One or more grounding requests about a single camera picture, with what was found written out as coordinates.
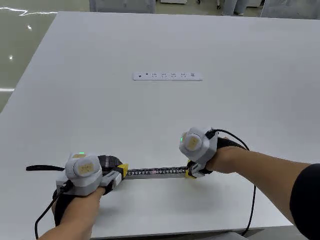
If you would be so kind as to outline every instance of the glossy floor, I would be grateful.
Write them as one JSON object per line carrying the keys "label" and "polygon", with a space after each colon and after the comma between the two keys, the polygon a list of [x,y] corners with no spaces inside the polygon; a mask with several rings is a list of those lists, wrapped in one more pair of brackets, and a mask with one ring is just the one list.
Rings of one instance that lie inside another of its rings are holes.
{"label": "glossy floor", "polygon": [[[89,11],[88,0],[0,0],[0,112],[24,73],[58,11]],[[215,0],[156,3],[157,14],[220,15]],[[245,16],[258,17],[248,7]]]}

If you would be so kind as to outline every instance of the power strip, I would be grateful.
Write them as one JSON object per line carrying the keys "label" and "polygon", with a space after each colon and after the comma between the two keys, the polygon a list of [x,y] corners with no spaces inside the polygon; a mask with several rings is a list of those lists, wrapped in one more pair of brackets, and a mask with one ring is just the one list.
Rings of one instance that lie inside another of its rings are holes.
{"label": "power strip", "polygon": [[135,81],[202,81],[202,76],[197,72],[135,72]]}

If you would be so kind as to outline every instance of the white table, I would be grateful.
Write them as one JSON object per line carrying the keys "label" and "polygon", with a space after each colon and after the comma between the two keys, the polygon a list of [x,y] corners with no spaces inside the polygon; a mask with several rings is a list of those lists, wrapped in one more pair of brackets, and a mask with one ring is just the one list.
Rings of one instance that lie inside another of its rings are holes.
{"label": "white table", "polygon": [[[60,12],[0,114],[1,239],[31,239],[71,151],[131,168],[183,166],[180,134],[228,129],[252,150],[319,159],[320,21]],[[133,81],[195,71],[201,82]],[[237,174],[125,180],[101,200],[93,237],[243,229],[253,186]],[[252,228],[290,223],[257,191]],[[39,234],[53,226],[51,214]]]}

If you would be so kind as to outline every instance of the tape measure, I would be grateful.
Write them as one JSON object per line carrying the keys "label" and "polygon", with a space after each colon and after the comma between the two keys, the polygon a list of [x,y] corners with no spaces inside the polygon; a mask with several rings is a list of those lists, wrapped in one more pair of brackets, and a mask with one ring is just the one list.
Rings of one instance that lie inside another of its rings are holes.
{"label": "tape measure", "polygon": [[184,178],[186,166],[128,169],[124,179]]}

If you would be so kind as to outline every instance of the cable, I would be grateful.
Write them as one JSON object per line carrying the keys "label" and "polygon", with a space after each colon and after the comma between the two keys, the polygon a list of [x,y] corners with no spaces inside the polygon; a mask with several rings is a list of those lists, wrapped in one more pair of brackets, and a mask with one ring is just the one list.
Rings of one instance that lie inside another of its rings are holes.
{"label": "cable", "polygon": [[44,212],[38,217],[38,219],[34,223],[34,235],[35,239],[38,239],[38,223],[39,221],[46,215],[46,213],[49,211],[49,209],[52,207],[52,205],[55,203],[55,201],[60,197],[61,194],[68,192],[74,184],[71,180],[66,181],[62,187],[60,187],[60,192],[53,198],[53,200],[50,202],[49,206],[44,210]]}
{"label": "cable", "polygon": [[[212,134],[215,134],[215,132],[222,132],[222,133],[225,133],[225,134],[229,134],[230,136],[234,137],[235,139],[237,139],[240,143],[243,144],[243,146],[248,150],[250,151],[250,149],[248,148],[248,146],[245,144],[244,141],[242,141],[239,137],[237,137],[236,135],[234,135],[233,133],[227,131],[227,130],[223,130],[223,129],[212,129],[210,130],[209,132],[212,132]],[[250,212],[250,218],[249,218],[249,222],[245,228],[245,230],[240,233],[241,236],[244,236],[249,228],[250,228],[250,224],[251,224],[251,220],[252,220],[252,216],[254,214],[254,208],[255,208],[255,200],[256,200],[256,190],[257,190],[257,187],[256,185],[253,185],[253,197],[252,197],[252,204],[251,204],[251,212]]]}

